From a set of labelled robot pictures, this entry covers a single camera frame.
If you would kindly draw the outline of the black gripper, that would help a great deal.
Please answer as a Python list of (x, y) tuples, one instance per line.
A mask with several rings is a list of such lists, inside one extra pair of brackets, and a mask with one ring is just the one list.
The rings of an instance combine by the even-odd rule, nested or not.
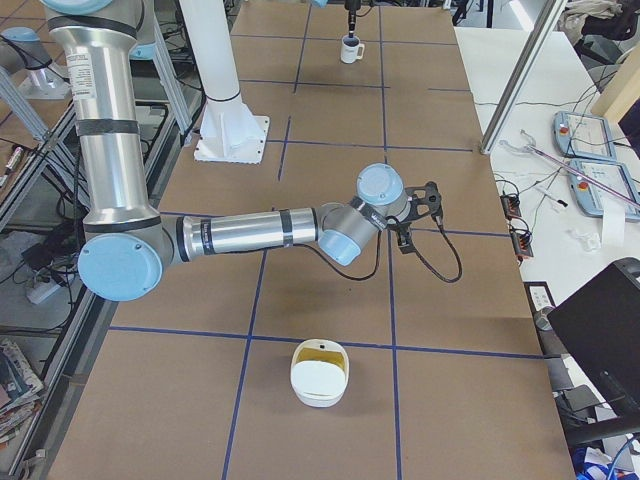
[(390, 231), (396, 232), (397, 244), (399, 248), (402, 248), (403, 254), (411, 254), (414, 252), (414, 243), (412, 240), (412, 233), (410, 230), (410, 221), (400, 221), (396, 216), (388, 215), (385, 217), (386, 228)]
[(355, 35), (357, 11), (361, 8), (361, 0), (345, 0), (344, 8), (348, 11), (348, 38)]

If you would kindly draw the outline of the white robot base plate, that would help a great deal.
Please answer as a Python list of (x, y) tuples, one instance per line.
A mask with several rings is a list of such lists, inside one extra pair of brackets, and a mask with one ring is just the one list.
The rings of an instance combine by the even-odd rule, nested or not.
[(219, 124), (205, 117), (199, 129), (200, 138), (194, 150), (194, 158), (200, 162), (227, 162), (237, 164), (259, 164), (262, 161), (270, 127), (267, 116), (251, 115), (257, 124), (249, 133), (234, 133), (230, 125), (220, 116)]

